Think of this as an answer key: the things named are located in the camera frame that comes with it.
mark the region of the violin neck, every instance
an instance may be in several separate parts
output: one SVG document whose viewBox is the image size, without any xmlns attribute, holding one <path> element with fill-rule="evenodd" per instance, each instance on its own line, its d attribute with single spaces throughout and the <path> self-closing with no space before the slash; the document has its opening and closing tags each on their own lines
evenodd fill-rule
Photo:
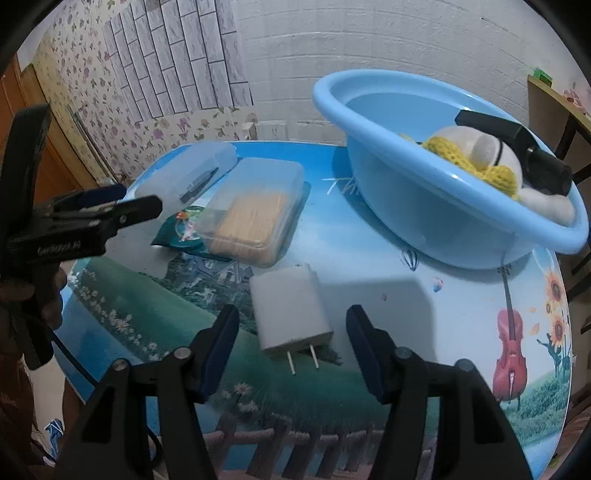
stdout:
<svg viewBox="0 0 591 480">
<path fill-rule="evenodd" d="M 513 305 L 511 304 L 511 293 L 509 292 L 509 282 L 507 281 L 507 268 L 501 267 L 503 276 L 503 286 L 505 287 L 505 302 L 507 304 L 507 316 L 509 318 L 509 340 L 515 340 L 515 318 L 513 317 Z"/>
</svg>

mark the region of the gray tile sheet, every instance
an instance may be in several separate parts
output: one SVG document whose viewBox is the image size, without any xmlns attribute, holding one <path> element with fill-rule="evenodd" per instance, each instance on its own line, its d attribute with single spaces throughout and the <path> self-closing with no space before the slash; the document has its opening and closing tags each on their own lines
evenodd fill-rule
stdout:
<svg viewBox="0 0 591 480">
<path fill-rule="evenodd" d="M 247 82 L 231 83 L 230 91 L 232 92 L 232 100 L 234 106 L 249 106 L 252 105 L 251 90 Z"/>
<path fill-rule="evenodd" d="M 103 35 L 105 36 L 105 47 L 107 48 L 107 53 L 109 55 L 114 55 L 117 53 L 117 43 L 115 43 L 115 36 L 113 35 L 113 27 L 111 27 L 111 22 L 105 22 L 103 25 Z"/>
<path fill-rule="evenodd" d="M 207 59 L 210 62 L 223 60 L 222 40 L 220 39 L 215 12 L 201 17 L 201 31 L 205 42 Z"/>
<path fill-rule="evenodd" d="M 145 0 L 146 13 L 148 15 L 148 22 L 150 29 L 158 28 L 164 25 L 164 18 L 162 17 L 162 10 L 160 8 L 159 0 Z"/>
<path fill-rule="evenodd" d="M 150 55 L 154 50 L 154 40 L 152 40 L 152 32 L 148 24 L 148 17 L 144 15 L 135 21 L 135 29 L 138 33 L 139 44 L 142 47 L 144 57 Z"/>
<path fill-rule="evenodd" d="M 148 76 L 148 68 L 144 56 L 142 55 L 142 49 L 139 46 L 139 41 L 134 40 L 129 44 L 129 53 L 131 54 L 131 61 L 135 66 L 135 72 L 138 74 L 138 78 L 142 79 Z"/>
<path fill-rule="evenodd" d="M 217 106 L 216 95 L 213 91 L 212 77 L 209 72 L 209 65 L 206 59 L 193 60 L 191 62 L 193 76 L 197 84 L 197 91 L 203 108 L 214 108 Z"/>
<path fill-rule="evenodd" d="M 184 40 L 171 45 L 170 50 L 173 52 L 174 67 L 177 69 L 178 81 L 180 82 L 181 87 L 194 85 L 195 79 L 193 78 L 191 62 L 189 61 L 189 55 L 187 54 L 187 47 L 185 46 Z"/>
<path fill-rule="evenodd" d="M 197 11 L 197 2 L 196 0 L 178 0 L 178 13 L 183 15 L 187 15 L 192 12 Z"/>
<path fill-rule="evenodd" d="M 111 25 L 113 26 L 113 33 L 117 33 L 119 30 L 123 29 L 123 24 L 121 23 L 121 14 L 117 14 L 111 18 Z"/>
<path fill-rule="evenodd" d="M 230 83 L 246 81 L 242 56 L 238 53 L 237 35 L 236 32 L 222 35 L 223 52 Z"/>
<path fill-rule="evenodd" d="M 127 103 L 127 108 L 129 108 L 129 113 L 131 113 L 131 118 L 134 122 L 141 122 L 142 114 L 139 112 L 138 104 L 135 103 L 134 94 L 131 93 L 131 89 L 129 86 L 123 87 L 121 89 L 121 93 L 123 93 L 123 97 L 125 98 L 125 103 Z"/>
<path fill-rule="evenodd" d="M 131 12 L 131 5 L 124 8 L 121 14 L 121 21 L 123 23 L 123 31 L 125 32 L 125 39 L 127 43 L 131 43 L 138 39 L 138 34 L 135 31 L 134 15 Z"/>
<path fill-rule="evenodd" d="M 162 113 L 164 116 L 173 115 L 174 109 L 173 104 L 170 101 L 170 97 L 168 96 L 168 92 L 159 93 L 157 95 L 158 103 L 160 104 L 160 108 L 162 109 Z"/>
<path fill-rule="evenodd" d="M 168 44 L 168 37 L 166 36 L 164 26 L 152 30 L 152 38 L 154 39 L 154 46 L 156 47 L 156 53 L 160 61 L 160 68 L 165 70 L 172 67 L 174 65 L 173 55 L 170 52 L 170 45 Z"/>
<path fill-rule="evenodd" d="M 162 116 L 162 110 L 160 109 L 160 104 L 158 103 L 158 98 L 156 97 L 156 92 L 154 91 L 154 86 L 152 85 L 152 81 L 150 77 L 146 77 L 139 81 L 139 84 L 142 87 L 142 92 L 144 93 L 144 98 L 146 99 L 146 103 L 152 113 L 152 118 L 158 118 Z"/>
<path fill-rule="evenodd" d="M 142 87 L 139 85 L 138 74 L 135 72 L 134 64 L 127 65 L 125 67 L 125 76 L 131 87 L 131 93 L 134 94 L 135 100 L 141 100 L 144 98 Z"/>
<path fill-rule="evenodd" d="M 226 64 L 222 61 L 209 64 L 212 73 L 213 89 L 216 92 L 218 106 L 232 106 L 232 94 L 226 74 Z"/>
<path fill-rule="evenodd" d="M 131 2 L 131 12 L 134 15 L 134 19 L 137 19 L 146 13 L 146 7 L 144 5 L 144 0 L 132 0 Z"/>
<path fill-rule="evenodd" d="M 113 70 L 115 71 L 115 78 L 117 78 L 117 81 L 119 82 L 119 86 L 123 88 L 129 85 L 127 77 L 125 76 L 123 64 L 121 63 L 121 59 L 119 58 L 118 53 L 116 53 L 115 55 L 111 55 L 111 63 L 113 65 Z"/>
<path fill-rule="evenodd" d="M 236 31 L 230 2 L 231 0 L 216 0 L 217 18 L 220 22 L 220 33 L 222 34 Z"/>
<path fill-rule="evenodd" d="M 146 100 L 144 98 L 138 100 L 138 110 L 142 114 L 142 118 L 145 121 L 150 120 L 152 118 L 152 113 L 150 112 L 148 104 L 146 103 Z"/>
<path fill-rule="evenodd" d="M 164 83 L 170 95 L 170 101 L 173 104 L 174 113 L 182 113 L 187 111 L 187 104 L 184 101 L 183 91 L 178 82 L 177 72 L 174 68 L 163 70 Z"/>
<path fill-rule="evenodd" d="M 162 70 L 160 69 L 160 62 L 155 53 L 151 53 L 145 58 L 146 66 L 148 67 L 148 73 L 152 80 L 152 85 L 156 93 L 162 93 L 166 91 L 166 84 L 164 83 L 164 77 L 162 76 Z"/>
<path fill-rule="evenodd" d="M 181 18 L 189 59 L 197 60 L 205 57 L 205 47 L 201 36 L 201 22 L 197 12 Z"/>
<path fill-rule="evenodd" d="M 199 15 L 205 15 L 216 11 L 215 0 L 197 0 Z"/>
<path fill-rule="evenodd" d="M 181 25 L 181 17 L 178 14 L 178 5 L 176 1 L 165 3 L 162 6 L 162 15 L 164 17 L 164 25 L 166 26 L 168 41 L 171 44 L 181 41 L 184 38 L 183 27 Z"/>
<path fill-rule="evenodd" d="M 126 67 L 131 63 L 131 55 L 129 54 L 129 48 L 127 46 L 123 29 L 119 30 L 115 34 L 115 43 L 117 44 L 117 50 L 119 51 L 119 56 L 121 57 L 121 63 L 123 63 L 123 66 Z"/>
<path fill-rule="evenodd" d="M 201 110 L 201 102 L 199 101 L 199 95 L 197 94 L 197 87 L 195 85 L 183 87 L 183 96 L 185 97 L 189 111 Z"/>
</svg>

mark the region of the white charger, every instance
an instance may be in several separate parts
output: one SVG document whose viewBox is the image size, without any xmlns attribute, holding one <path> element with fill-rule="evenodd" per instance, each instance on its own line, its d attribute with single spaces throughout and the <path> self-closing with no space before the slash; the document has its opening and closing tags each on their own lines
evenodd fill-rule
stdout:
<svg viewBox="0 0 591 480">
<path fill-rule="evenodd" d="M 333 330 L 319 293 L 320 281 L 307 264 L 267 271 L 250 279 L 252 306 L 261 350 L 287 353 L 291 373 L 296 369 L 291 352 L 330 342 Z"/>
</svg>

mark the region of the yellow knitted fabric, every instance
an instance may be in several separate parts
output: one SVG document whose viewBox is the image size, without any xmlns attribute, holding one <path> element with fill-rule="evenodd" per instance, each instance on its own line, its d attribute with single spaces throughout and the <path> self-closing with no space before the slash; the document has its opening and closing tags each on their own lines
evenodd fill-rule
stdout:
<svg viewBox="0 0 591 480">
<path fill-rule="evenodd" d="M 460 148 L 445 137 L 431 137 L 423 143 L 423 148 L 453 163 L 476 178 L 487 182 L 487 184 L 502 191 L 512 199 L 517 200 L 517 179 L 513 171 L 506 165 L 496 165 L 488 167 L 484 171 L 477 171 L 476 167 L 468 160 Z"/>
</svg>

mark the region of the blue plastic basin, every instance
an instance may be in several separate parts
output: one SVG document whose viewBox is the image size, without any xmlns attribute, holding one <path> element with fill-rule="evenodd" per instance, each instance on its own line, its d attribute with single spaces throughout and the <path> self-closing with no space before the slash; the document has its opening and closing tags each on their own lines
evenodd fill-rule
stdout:
<svg viewBox="0 0 591 480">
<path fill-rule="evenodd" d="M 425 254 L 485 269 L 513 262 L 536 245 L 574 254 L 585 244 L 589 222 L 574 184 L 569 198 L 575 219 L 561 226 L 397 135 L 424 141 L 454 125 L 461 109 L 517 121 L 495 105 L 453 85 L 390 70 L 332 73 L 316 83 L 313 96 L 318 110 L 347 135 L 365 201 L 393 233 Z"/>
</svg>

